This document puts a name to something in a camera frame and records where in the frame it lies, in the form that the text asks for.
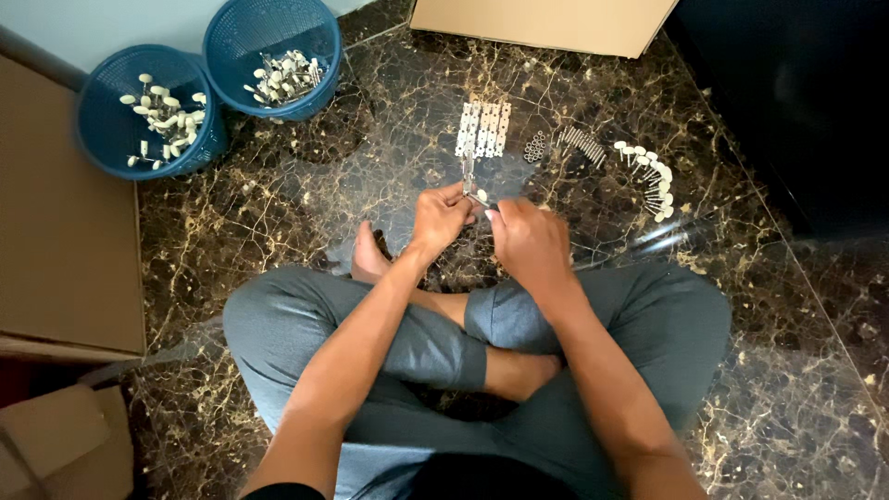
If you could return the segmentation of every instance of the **blue basket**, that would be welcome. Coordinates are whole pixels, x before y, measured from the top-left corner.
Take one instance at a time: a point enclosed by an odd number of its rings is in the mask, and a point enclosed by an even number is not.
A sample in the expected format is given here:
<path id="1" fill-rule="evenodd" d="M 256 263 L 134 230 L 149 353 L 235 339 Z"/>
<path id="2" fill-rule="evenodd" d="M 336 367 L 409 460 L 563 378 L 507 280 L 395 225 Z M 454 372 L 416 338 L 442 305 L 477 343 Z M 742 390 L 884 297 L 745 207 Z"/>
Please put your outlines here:
<path id="1" fill-rule="evenodd" d="M 200 56 L 165 45 L 135 45 L 105 59 L 87 78 L 77 100 L 76 134 L 90 160 L 105 172 L 130 181 L 142 181 L 193 172 L 228 147 L 219 100 L 200 67 Z M 151 170 L 149 162 L 127 166 L 130 155 L 139 155 L 140 141 L 148 141 L 148 157 L 162 159 L 164 138 L 149 131 L 148 122 L 121 103 L 120 96 L 142 95 L 139 75 L 149 73 L 155 83 L 170 89 L 186 111 L 197 110 L 194 93 L 207 96 L 204 122 L 195 143 L 181 156 Z"/>
<path id="2" fill-rule="evenodd" d="M 340 27 L 318 0 L 228 0 L 216 12 L 204 35 L 204 57 L 210 83 L 232 108 L 256 117 L 306 120 L 333 97 L 340 74 Z M 260 52 L 280 59 L 300 50 L 325 68 L 315 89 L 298 101 L 265 109 L 244 85 L 254 86 L 253 71 L 262 68 Z"/>

